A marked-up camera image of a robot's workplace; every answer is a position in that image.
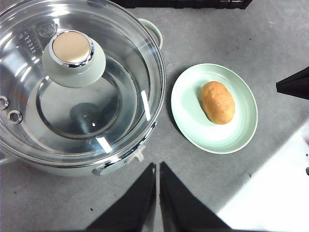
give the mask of pot lid knob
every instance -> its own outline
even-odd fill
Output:
[[[54,82],[71,88],[97,81],[103,75],[105,65],[101,46],[76,30],[63,30],[54,35],[42,56],[46,75]]]
[[[53,37],[49,52],[55,62],[65,67],[86,65],[94,54],[94,45],[85,34],[68,30]]]

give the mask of gray table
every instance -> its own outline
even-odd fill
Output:
[[[14,0],[2,0],[6,7]],[[105,177],[68,178],[21,162],[1,167],[1,231],[83,229],[121,197],[150,162],[165,161],[214,212],[309,118],[309,101],[278,94],[275,83],[309,65],[307,0],[254,0],[245,10],[130,9],[164,36],[166,100],[147,142],[145,161]],[[259,124],[252,141],[230,155],[204,152],[177,130],[170,95],[179,74],[218,63],[252,89]],[[157,202],[154,230],[162,231]]]

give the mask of metal ring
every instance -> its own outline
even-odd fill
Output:
[[[9,106],[9,100],[5,96],[0,96],[0,101],[4,100],[4,105],[0,105],[0,110],[5,110]]]
[[[66,33],[66,32],[77,32],[77,33],[80,33],[82,34],[83,36],[85,36],[85,38],[88,40],[89,44],[90,44],[90,54],[89,56],[82,62],[79,62],[79,63],[68,63],[68,62],[64,62],[62,60],[60,60],[54,53],[53,51],[53,43],[55,41],[55,39],[63,34],[63,33]],[[61,31],[59,33],[57,33],[56,35],[54,35],[51,39],[51,41],[49,42],[49,45],[48,45],[48,51],[49,51],[49,54],[50,56],[52,57],[52,59],[59,65],[61,66],[64,66],[64,67],[67,67],[67,68],[78,68],[78,67],[82,67],[84,65],[86,65],[87,63],[89,63],[89,61],[92,59],[93,57],[93,54],[94,54],[94,51],[95,51],[95,46],[93,44],[93,42],[91,41],[91,39],[85,35],[84,33],[81,33],[80,31],[77,31],[77,30],[64,30],[64,31]]]
[[[13,121],[12,120],[12,115],[16,115],[17,116],[17,120]],[[23,115],[18,110],[12,110],[12,111],[10,111],[8,113],[8,120],[9,120],[9,122],[11,124],[16,125],[16,124],[20,123],[23,120]]]

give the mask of plate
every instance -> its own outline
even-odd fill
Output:
[[[235,101],[235,115],[229,123],[211,122],[201,107],[200,91],[209,81],[221,82]],[[255,98],[241,77],[217,64],[198,64],[177,79],[171,107],[178,128],[197,147],[215,154],[239,151],[252,139],[258,121]]]

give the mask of bread roll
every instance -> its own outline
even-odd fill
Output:
[[[213,123],[222,125],[233,119],[235,113],[234,99],[220,82],[206,83],[202,88],[200,99],[204,111]]]

